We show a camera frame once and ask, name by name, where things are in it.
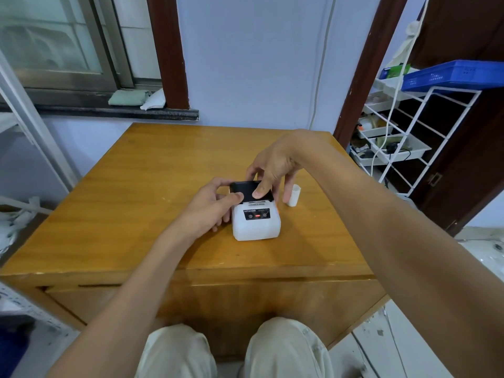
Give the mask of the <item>white metal frame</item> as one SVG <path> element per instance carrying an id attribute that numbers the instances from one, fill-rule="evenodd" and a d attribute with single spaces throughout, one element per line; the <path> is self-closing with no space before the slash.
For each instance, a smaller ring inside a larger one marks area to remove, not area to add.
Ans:
<path id="1" fill-rule="evenodd" d="M 0 49 L 0 94 L 25 136 L 41 152 L 67 193 L 79 179 Z"/>

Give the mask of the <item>brown wooden door frame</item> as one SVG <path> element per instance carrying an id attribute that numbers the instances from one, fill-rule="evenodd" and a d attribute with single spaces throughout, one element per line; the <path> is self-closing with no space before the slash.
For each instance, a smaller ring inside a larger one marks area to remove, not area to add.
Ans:
<path id="1" fill-rule="evenodd" d="M 380 0 L 333 137 L 345 150 L 408 0 Z"/>

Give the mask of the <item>brown wooden window post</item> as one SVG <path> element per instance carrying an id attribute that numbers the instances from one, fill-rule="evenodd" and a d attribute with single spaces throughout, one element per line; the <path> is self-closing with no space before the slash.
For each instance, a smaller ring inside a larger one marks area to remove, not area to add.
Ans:
<path id="1" fill-rule="evenodd" d="M 189 110 L 176 0 L 147 0 L 147 5 L 166 105 Z"/>

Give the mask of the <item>large white rack tray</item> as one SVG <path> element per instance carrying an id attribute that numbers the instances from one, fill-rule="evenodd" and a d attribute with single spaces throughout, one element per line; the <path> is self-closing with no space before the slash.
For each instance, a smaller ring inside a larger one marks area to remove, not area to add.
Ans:
<path id="1" fill-rule="evenodd" d="M 425 152 L 431 150 L 431 147 L 424 142 L 413 135 L 409 135 L 405 139 L 399 153 L 394 156 L 394 151 L 388 151 L 387 146 L 392 143 L 400 143 L 402 137 L 403 135 L 401 134 L 388 135 L 381 152 L 379 152 L 379 148 L 385 140 L 384 136 L 369 139 L 353 139 L 350 142 L 350 156 L 362 166 L 370 167 L 371 165 L 387 165 L 390 160 L 395 163 L 419 159 L 422 158 Z"/>

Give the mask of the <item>blue plastic basket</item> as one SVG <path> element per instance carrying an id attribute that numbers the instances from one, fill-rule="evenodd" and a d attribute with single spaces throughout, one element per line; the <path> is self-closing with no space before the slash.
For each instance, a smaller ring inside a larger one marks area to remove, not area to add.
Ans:
<path id="1" fill-rule="evenodd" d="M 454 60 L 404 76 L 403 92 L 425 93 L 431 87 L 485 90 L 504 88 L 504 62 Z"/>

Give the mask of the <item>white crumpled cloth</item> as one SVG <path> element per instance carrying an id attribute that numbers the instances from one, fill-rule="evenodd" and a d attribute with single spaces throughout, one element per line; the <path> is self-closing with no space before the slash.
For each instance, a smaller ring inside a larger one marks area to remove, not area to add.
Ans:
<path id="1" fill-rule="evenodd" d="M 150 109 L 163 109 L 166 105 L 166 97 L 163 88 L 160 88 L 152 95 L 150 95 L 146 101 L 140 106 L 140 109 L 147 111 Z"/>

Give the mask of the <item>person's left leg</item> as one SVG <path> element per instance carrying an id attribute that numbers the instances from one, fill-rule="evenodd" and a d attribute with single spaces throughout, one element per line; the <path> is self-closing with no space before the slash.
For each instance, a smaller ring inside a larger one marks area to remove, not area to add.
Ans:
<path id="1" fill-rule="evenodd" d="M 185 324 L 155 330 L 147 339 L 135 378 L 217 378 L 207 338 Z"/>

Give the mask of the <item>white mini printer black lid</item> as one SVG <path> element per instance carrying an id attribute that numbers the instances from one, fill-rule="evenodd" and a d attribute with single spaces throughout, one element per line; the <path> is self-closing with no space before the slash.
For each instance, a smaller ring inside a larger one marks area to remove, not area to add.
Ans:
<path id="1" fill-rule="evenodd" d="M 273 192 L 261 199 L 253 197 L 260 181 L 239 181 L 229 186 L 232 193 L 241 192 L 243 200 L 231 210 L 232 231 L 237 241 L 276 238 L 281 230 L 281 218 Z"/>

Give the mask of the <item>metal framed glass window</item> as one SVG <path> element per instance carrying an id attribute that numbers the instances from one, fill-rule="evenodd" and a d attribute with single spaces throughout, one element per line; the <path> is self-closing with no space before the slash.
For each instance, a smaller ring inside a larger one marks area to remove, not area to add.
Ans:
<path id="1" fill-rule="evenodd" d="M 0 50 L 25 88 L 161 88 L 147 0 L 0 0 Z"/>

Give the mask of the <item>brown wooden door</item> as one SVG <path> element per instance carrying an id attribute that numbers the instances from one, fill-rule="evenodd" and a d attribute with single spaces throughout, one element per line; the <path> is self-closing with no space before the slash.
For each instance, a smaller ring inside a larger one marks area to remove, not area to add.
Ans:
<path id="1" fill-rule="evenodd" d="M 417 69 L 452 60 L 504 62 L 504 0 L 430 0 L 412 52 Z M 504 88 L 484 90 L 422 179 L 419 209 L 455 236 L 504 190 Z"/>

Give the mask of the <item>small white rack tray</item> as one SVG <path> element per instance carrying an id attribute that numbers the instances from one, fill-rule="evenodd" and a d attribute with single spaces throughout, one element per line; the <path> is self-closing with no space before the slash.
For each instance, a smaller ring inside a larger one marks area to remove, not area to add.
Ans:
<path id="1" fill-rule="evenodd" d="M 356 132 L 359 138 L 375 138 L 391 134 L 394 130 L 392 122 L 388 125 L 379 115 L 366 115 L 357 120 Z"/>

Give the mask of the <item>wooden desk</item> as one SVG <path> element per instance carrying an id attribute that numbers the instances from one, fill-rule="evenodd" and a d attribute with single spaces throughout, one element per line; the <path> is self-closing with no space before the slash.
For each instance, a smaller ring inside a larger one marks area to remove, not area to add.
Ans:
<path id="1" fill-rule="evenodd" d="M 0 267 L 0 281 L 83 329 L 163 229 L 214 177 L 242 180 L 287 130 L 132 124 Z M 157 317 L 207 338 L 217 361 L 242 360 L 270 318 L 292 318 L 332 348 L 389 297 L 316 181 L 300 171 L 275 239 L 201 237 L 177 267 Z"/>

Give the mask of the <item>person's left hand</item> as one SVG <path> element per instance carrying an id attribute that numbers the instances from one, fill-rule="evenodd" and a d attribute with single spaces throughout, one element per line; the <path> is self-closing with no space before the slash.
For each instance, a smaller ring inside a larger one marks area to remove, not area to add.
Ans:
<path id="1" fill-rule="evenodd" d="M 217 201 L 218 189 L 229 187 L 232 180 L 215 177 L 203 185 L 186 208 L 173 222 L 177 231 L 190 241 L 195 241 L 209 231 L 217 231 L 231 219 L 233 207 L 221 207 Z"/>

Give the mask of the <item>person's leg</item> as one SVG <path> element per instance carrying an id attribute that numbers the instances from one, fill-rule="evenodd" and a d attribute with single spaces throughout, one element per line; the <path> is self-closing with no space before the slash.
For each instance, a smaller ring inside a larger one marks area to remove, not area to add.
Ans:
<path id="1" fill-rule="evenodd" d="M 242 378 L 334 378 L 324 343 L 305 324 L 275 317 L 251 338 Z"/>
<path id="2" fill-rule="evenodd" d="M 217 378 L 207 338 L 185 324 L 155 330 L 147 339 L 135 378 Z"/>

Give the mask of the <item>person's right hand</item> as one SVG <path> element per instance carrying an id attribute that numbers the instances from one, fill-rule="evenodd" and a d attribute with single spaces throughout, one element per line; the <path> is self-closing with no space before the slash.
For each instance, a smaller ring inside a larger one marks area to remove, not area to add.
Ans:
<path id="1" fill-rule="evenodd" d="M 294 130 L 289 132 L 255 157 L 253 163 L 246 171 L 246 180 L 254 180 L 251 171 L 254 169 L 270 169 L 277 178 L 277 199 L 280 194 L 280 184 L 284 182 L 282 201 L 287 203 L 290 199 L 292 187 L 297 173 L 307 169 L 310 161 L 316 155 L 319 135 L 308 130 Z"/>

